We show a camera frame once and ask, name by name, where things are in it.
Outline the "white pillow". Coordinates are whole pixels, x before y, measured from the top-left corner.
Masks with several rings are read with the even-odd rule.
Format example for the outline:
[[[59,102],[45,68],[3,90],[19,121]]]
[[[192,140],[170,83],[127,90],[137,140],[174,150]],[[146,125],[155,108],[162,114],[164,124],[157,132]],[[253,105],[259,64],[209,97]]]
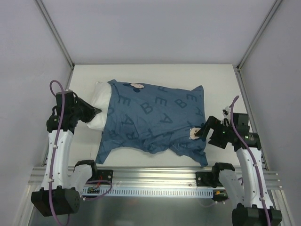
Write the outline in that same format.
[[[87,123],[90,129],[103,131],[107,122],[108,108],[111,98],[111,85],[108,82],[97,82],[91,99],[91,105],[101,112],[91,122]]]

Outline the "blue patterned pillowcase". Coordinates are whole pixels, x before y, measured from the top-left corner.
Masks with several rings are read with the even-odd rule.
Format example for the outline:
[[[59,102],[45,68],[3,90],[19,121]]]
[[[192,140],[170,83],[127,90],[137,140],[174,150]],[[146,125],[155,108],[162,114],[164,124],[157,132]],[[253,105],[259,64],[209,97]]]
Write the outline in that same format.
[[[208,165],[204,88],[192,90],[111,80],[107,120],[96,156],[103,164],[113,149],[129,147],[156,154],[172,150],[201,166]]]

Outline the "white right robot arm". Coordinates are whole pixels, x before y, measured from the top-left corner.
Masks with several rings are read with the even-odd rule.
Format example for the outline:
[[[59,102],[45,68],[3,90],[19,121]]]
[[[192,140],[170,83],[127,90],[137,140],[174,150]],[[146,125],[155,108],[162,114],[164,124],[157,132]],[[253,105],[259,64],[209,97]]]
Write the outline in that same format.
[[[196,172],[197,186],[224,187],[232,203],[234,226],[278,226],[283,218],[281,211],[274,208],[264,180],[259,135],[250,132],[246,113],[226,116],[222,121],[210,116],[196,135],[206,138],[212,129],[209,144],[222,149],[232,144],[242,180],[231,163],[217,162],[210,172]]]

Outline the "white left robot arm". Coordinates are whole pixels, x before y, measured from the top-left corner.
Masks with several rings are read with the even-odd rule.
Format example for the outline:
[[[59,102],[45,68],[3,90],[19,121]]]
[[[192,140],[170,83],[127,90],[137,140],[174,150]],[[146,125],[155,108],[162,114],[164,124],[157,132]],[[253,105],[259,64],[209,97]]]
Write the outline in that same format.
[[[77,213],[80,191],[98,179],[94,160],[76,163],[68,176],[70,147],[78,121],[90,122],[101,110],[79,97],[56,96],[56,106],[47,120],[48,160],[39,191],[31,194],[31,202],[45,217]]]

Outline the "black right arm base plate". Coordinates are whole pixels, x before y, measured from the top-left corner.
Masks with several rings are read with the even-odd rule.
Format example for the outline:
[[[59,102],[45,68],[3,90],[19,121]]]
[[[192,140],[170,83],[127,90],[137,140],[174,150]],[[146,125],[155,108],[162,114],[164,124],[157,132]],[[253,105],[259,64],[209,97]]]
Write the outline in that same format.
[[[196,185],[198,187],[222,187],[222,183],[218,179],[218,174],[212,172],[201,172],[197,171],[195,173]]]

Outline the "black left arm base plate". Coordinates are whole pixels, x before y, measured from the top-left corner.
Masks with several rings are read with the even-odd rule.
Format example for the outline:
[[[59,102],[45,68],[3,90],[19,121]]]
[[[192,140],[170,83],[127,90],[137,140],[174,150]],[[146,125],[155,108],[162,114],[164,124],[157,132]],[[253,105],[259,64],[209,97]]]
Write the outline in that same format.
[[[111,169],[99,169],[90,181],[94,185],[108,185],[108,181],[113,180],[113,170]]]

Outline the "aluminium mounting rail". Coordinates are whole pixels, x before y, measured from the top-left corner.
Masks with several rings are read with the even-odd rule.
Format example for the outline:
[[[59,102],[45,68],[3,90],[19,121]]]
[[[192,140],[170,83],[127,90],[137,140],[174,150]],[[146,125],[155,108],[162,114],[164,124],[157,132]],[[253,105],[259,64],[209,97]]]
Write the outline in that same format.
[[[112,170],[114,187],[143,188],[197,188],[197,172],[211,172],[212,167],[98,167],[99,170]],[[46,167],[34,167],[29,185],[40,185]],[[268,190],[283,190],[280,174],[264,170]]]

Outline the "left aluminium frame post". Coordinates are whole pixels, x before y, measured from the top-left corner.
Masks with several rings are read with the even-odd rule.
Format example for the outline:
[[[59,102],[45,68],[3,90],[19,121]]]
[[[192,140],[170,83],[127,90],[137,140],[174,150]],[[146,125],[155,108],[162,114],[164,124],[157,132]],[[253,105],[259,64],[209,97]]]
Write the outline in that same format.
[[[75,66],[75,63],[73,62],[52,18],[51,18],[51,15],[50,13],[48,12],[44,2],[42,0],[35,0],[34,1],[39,9],[39,11],[41,12],[42,14],[42,17],[44,18],[50,32],[52,33],[55,41],[57,42],[64,58],[66,59],[68,65],[70,66],[70,68],[73,70],[74,69],[74,66]]]

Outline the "aluminium frame post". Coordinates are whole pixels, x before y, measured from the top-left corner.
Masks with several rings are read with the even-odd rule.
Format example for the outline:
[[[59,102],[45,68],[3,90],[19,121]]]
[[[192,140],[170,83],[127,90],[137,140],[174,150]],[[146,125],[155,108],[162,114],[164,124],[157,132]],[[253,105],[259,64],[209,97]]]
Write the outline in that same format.
[[[70,68],[73,70],[74,69],[74,66],[75,66],[75,63],[73,62],[52,18],[51,18],[51,15],[50,13],[48,12],[44,2],[42,0],[35,0],[34,1],[39,9],[39,11],[41,12],[42,14],[42,17],[44,18],[50,32],[52,33],[55,41],[57,42],[64,58],[66,59],[68,65],[70,66]]]
[[[263,19],[261,25],[259,26],[257,32],[255,33],[254,37],[252,38],[250,44],[248,45],[245,53],[243,54],[242,58],[240,59],[238,65],[236,66],[236,69],[238,71],[240,71],[242,69],[242,67],[244,66],[244,64],[246,63],[246,61],[249,58],[250,54],[252,53],[252,51],[256,47],[258,41],[260,40],[260,38],[264,34],[265,30],[267,29],[268,25],[272,21],[273,17],[277,13],[277,11],[279,10],[279,8],[281,7],[283,2],[284,2],[284,0],[275,0],[273,2],[271,8],[269,9],[269,11],[266,14],[265,18]]]

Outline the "right aluminium frame post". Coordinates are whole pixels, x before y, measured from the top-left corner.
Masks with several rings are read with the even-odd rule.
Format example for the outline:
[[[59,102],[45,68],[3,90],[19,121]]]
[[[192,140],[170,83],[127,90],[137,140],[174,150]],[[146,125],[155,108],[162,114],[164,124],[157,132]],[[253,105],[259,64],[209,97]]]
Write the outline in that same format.
[[[279,8],[281,7],[283,2],[284,2],[284,0],[275,0],[273,2],[271,8],[269,9],[269,11],[266,14],[265,18],[263,19],[261,25],[259,26],[257,32],[255,33],[254,37],[252,38],[250,44],[248,45],[245,53],[243,54],[242,58],[240,59],[238,65],[236,66],[236,69],[238,71],[240,71],[242,69],[242,67],[244,66],[244,64],[246,63],[246,61],[249,58],[250,54],[252,53],[252,51],[256,47],[258,41],[260,40],[260,38],[264,34],[265,30],[267,29],[268,25],[272,21],[273,17],[277,13],[277,11],[279,10]]]

